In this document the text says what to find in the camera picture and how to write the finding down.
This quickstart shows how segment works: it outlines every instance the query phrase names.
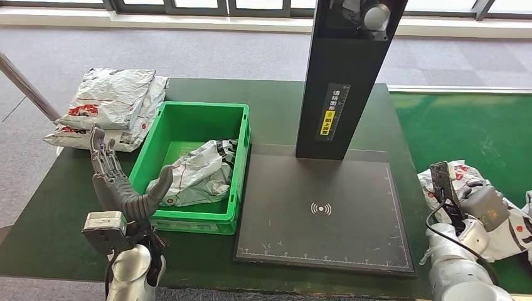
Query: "gray carpet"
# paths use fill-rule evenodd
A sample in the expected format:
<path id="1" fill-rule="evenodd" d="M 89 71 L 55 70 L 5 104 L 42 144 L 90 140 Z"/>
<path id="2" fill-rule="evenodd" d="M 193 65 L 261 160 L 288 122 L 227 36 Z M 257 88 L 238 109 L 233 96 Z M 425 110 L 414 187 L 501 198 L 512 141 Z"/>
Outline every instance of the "gray carpet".
<path id="1" fill-rule="evenodd" d="M 0 50 L 60 112 L 90 67 L 154 68 L 185 78 L 304 80 L 309 41 L 308 34 L 288 33 L 0 26 Z M 530 87 L 531 57 L 529 41 L 396 38 L 378 81 Z M 0 74 L 0 228 L 16 221 L 53 164 L 55 148 L 41 141 L 52 129 Z M 102 294 L 99 283 L 0 278 L 0 301 L 98 300 Z M 298 300 L 212 294 L 165 290 L 161 300 Z"/>

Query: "robotic hand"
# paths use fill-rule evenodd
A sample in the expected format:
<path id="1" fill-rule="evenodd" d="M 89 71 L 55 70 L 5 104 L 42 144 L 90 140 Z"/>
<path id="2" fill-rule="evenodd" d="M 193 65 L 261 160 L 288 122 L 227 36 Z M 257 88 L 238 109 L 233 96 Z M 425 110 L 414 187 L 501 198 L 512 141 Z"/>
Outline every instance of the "robotic hand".
<path id="1" fill-rule="evenodd" d="M 110 256 L 105 271 L 107 300 L 155 300 L 156 287 L 166 269 L 164 243 L 149 222 L 173 180 L 172 167 L 161 170 L 159 182 L 145 195 L 138 194 L 122 171 L 105 132 L 96 125 L 90 134 L 94 189 L 104 212 L 87 216 L 83 235 L 102 254 Z M 109 284 L 109 271 L 112 283 Z"/>
<path id="2" fill-rule="evenodd" d="M 429 279 L 433 301 L 511 301 L 512 297 L 497 286 L 496 276 L 480 264 L 489 244 L 488 231 L 497 228 L 509 214 L 502 196 L 492 186 L 480 182 L 468 183 L 454 191 L 446 162 L 430 167 L 434 194 L 440 206 L 427 218 L 432 268 Z M 471 193 L 471 187 L 482 186 Z M 430 225 L 429 220 L 441 208 L 452 224 Z"/>

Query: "plastic bin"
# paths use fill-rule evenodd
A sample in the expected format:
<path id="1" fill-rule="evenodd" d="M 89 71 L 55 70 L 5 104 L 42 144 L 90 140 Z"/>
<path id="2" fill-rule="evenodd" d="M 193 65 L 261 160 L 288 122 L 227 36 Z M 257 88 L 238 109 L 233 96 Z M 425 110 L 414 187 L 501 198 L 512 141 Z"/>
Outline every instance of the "plastic bin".
<path id="1" fill-rule="evenodd" d="M 162 166 L 206 141 L 238 139 L 228 199 L 184 207 L 159 207 L 152 222 L 159 230 L 235 234 L 250 143 L 249 108 L 242 104 L 164 102 L 129 179 L 139 193 L 159 177 Z"/>

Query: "black cable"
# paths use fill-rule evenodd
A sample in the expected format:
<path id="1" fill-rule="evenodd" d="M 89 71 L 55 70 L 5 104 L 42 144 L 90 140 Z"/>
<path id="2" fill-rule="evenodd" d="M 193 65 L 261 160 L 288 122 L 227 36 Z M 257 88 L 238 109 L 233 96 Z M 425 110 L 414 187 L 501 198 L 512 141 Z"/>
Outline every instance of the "black cable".
<path id="1" fill-rule="evenodd" d="M 113 257 L 108 262 L 107 268 L 105 268 L 105 299 L 106 300 L 107 300 L 107 296 L 109 295 L 109 275 L 110 275 L 113 263 L 115 263 L 117 257 L 118 257 L 118 251 L 113 250 Z"/>
<path id="2" fill-rule="evenodd" d="M 493 282 L 493 284 L 499 286 L 499 277 L 497 276 L 497 273 L 495 272 L 495 270 L 493 269 L 493 267 L 489 264 L 489 262 L 487 262 L 487 260 L 482 257 L 480 254 L 478 254 L 477 252 L 475 252 L 474 250 L 472 250 L 471 248 L 469 248 L 468 246 L 464 245 L 463 243 L 457 241 L 457 240 L 454 240 L 452 239 L 451 237 L 448 237 L 447 235 L 441 233 L 440 231 L 434 229 L 429 221 L 432 217 L 434 217 L 434 215 L 436 214 L 436 212 L 438 212 L 438 210 L 442 209 L 442 207 L 444 206 L 445 204 L 445 201 L 442 201 L 440 202 L 439 206 L 436 207 L 436 209 L 434 209 L 428 216 L 427 216 L 427 219 L 425 220 L 425 225 L 427 225 L 427 228 L 438 234 L 439 236 L 445 238 L 446 240 L 449 240 L 449 241 L 452 241 L 453 243 L 461 246 L 462 248 L 464 248 L 465 250 L 467 250 L 469 253 L 473 254 L 475 257 L 478 258 L 479 262 L 481 263 L 481 265 L 486 269 L 487 273 L 489 274 L 489 278 L 491 278 L 491 281 Z"/>

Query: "polybag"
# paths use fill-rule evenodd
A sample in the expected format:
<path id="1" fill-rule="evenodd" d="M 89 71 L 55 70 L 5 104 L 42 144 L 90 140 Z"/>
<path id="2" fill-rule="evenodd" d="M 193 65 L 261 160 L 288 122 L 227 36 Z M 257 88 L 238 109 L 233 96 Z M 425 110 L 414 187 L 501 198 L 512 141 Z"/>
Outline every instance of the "polybag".
<path id="1" fill-rule="evenodd" d="M 454 178 L 452 185 L 455 191 L 464 187 L 469 181 L 485 180 L 477 169 L 466 165 L 465 160 L 449 162 L 449 166 L 454 172 L 451 174 L 451 178 Z M 418 179 L 427 205 L 433 211 L 439 204 L 433 194 L 430 169 L 419 173 Z M 480 188 L 473 187 L 472 193 L 478 189 Z M 490 241 L 482 257 L 493 262 L 527 251 L 528 259 L 532 261 L 532 252 L 530 251 L 532 248 L 532 218 L 526 213 L 527 211 L 519 209 L 509 199 L 503 198 L 503 201 L 508 204 L 510 216 L 495 230 L 488 232 Z M 440 209 L 435 217 L 440 223 L 450 223 L 450 218 L 443 209 Z"/>
<path id="2" fill-rule="evenodd" d="M 174 181 L 162 206 L 215 203 L 228 197 L 235 161 L 236 140 L 211 140 L 176 160 Z M 150 191 L 159 179 L 148 184 Z"/>
<path id="3" fill-rule="evenodd" d="M 131 129 L 155 77 L 155 70 L 90 69 L 68 112 L 56 123 L 90 130 Z"/>
<path id="4" fill-rule="evenodd" d="M 116 140 L 116 151 L 132 152 L 136 150 L 142 144 L 151 128 L 155 115 L 164 100 L 167 87 L 168 77 L 155 76 L 132 128 L 127 130 L 104 130 L 105 143 L 109 143 L 109 140 L 113 138 Z M 58 125 L 54 132 L 45 136 L 43 140 L 53 146 L 89 149 L 90 130 Z"/>

